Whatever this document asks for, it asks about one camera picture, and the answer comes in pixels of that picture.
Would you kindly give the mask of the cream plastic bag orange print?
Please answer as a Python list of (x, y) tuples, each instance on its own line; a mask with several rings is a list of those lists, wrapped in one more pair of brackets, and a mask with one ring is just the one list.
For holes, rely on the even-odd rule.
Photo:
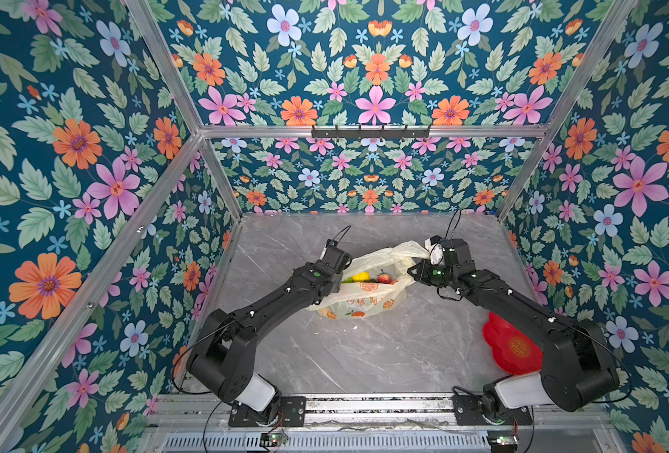
[[(331, 320), (367, 318), (392, 311), (404, 302), (406, 289), (415, 282), (407, 270), (428, 254), (422, 245), (409, 241), (355, 258), (344, 271), (342, 280), (368, 272), (371, 281), (342, 282), (338, 292), (326, 296), (321, 303), (307, 310)], [(391, 275), (393, 283), (378, 283), (377, 277), (381, 273)]]

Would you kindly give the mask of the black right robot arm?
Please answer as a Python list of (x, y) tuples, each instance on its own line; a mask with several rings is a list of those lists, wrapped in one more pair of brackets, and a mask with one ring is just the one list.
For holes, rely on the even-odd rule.
[(455, 300), (467, 300), (504, 319), (542, 353), (540, 369), (494, 381), (483, 389), (480, 407), (490, 420), (509, 411), (554, 405), (577, 411), (621, 387), (618, 361), (602, 330), (590, 320), (553, 313), (488, 269), (476, 267), (462, 239), (439, 243), (442, 258), (426, 257), (407, 273), (436, 290), (450, 288)]

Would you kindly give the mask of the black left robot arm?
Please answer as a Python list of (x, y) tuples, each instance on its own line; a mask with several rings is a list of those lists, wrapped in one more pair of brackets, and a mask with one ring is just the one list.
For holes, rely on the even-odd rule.
[(221, 402), (246, 406), (270, 424), (282, 394), (254, 371), (259, 343), (292, 315), (337, 292), (352, 261), (336, 240), (329, 240), (319, 260), (296, 268), (257, 302), (231, 313), (212, 311), (189, 349), (185, 369)]

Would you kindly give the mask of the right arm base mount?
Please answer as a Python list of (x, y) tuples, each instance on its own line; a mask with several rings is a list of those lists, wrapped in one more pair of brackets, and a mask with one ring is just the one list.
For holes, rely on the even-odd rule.
[(532, 426), (534, 423), (530, 407), (508, 409), (497, 398), (493, 390), (476, 394), (465, 388), (453, 387), (453, 413), (459, 426)]

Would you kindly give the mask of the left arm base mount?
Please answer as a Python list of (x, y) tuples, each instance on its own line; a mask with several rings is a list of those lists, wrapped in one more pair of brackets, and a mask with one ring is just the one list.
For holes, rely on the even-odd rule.
[(255, 411), (236, 403), (230, 411), (230, 428), (300, 428), (304, 425), (307, 399), (304, 396), (276, 396), (264, 409)]

